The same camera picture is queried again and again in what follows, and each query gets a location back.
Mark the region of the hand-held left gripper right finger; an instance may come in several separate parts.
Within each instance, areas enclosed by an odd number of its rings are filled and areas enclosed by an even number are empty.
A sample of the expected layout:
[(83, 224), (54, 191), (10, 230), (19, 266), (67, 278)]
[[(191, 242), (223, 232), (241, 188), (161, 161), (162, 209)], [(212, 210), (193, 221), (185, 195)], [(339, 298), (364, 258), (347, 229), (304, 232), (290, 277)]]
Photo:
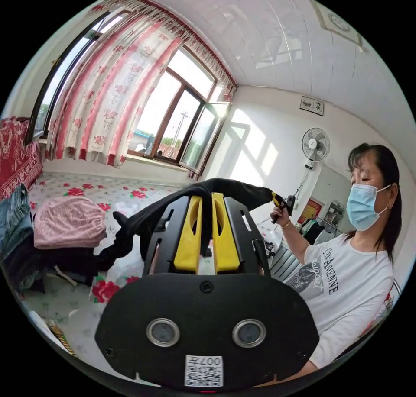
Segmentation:
[(221, 193), (213, 193), (212, 242), (215, 273), (235, 273), (240, 267), (230, 219)]

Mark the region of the person's right hand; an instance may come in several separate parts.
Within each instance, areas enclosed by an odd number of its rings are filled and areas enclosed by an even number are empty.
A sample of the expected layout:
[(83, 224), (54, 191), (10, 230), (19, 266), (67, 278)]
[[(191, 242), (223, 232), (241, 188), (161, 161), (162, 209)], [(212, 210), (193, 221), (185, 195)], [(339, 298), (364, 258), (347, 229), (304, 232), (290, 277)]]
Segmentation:
[(275, 206), (272, 213), (270, 214), (270, 218), (272, 222), (280, 226), (281, 229), (285, 229), (291, 224), (286, 207)]

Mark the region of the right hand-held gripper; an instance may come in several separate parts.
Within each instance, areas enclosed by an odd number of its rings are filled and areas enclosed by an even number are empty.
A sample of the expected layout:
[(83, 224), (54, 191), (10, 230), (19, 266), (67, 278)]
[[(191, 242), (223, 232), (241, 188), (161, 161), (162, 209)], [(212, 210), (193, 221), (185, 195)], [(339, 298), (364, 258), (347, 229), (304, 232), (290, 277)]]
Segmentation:
[(291, 217), (292, 212), (293, 212), (293, 206), (295, 203), (295, 196), (294, 195), (289, 195), (286, 199), (284, 199), (283, 197), (281, 197), (280, 195), (278, 195), (275, 192), (271, 192), (272, 194), (272, 198), (273, 198), (273, 203), (276, 207), (278, 208), (287, 208), (289, 217)]

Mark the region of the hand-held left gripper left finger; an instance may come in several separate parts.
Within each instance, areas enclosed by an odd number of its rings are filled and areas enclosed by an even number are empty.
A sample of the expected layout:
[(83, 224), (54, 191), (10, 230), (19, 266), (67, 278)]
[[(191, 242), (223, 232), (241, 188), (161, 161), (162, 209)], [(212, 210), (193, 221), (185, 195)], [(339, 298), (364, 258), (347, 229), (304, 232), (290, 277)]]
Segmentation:
[(198, 272), (202, 239), (202, 198), (192, 196), (185, 212), (185, 218), (177, 246), (174, 266), (179, 272)]

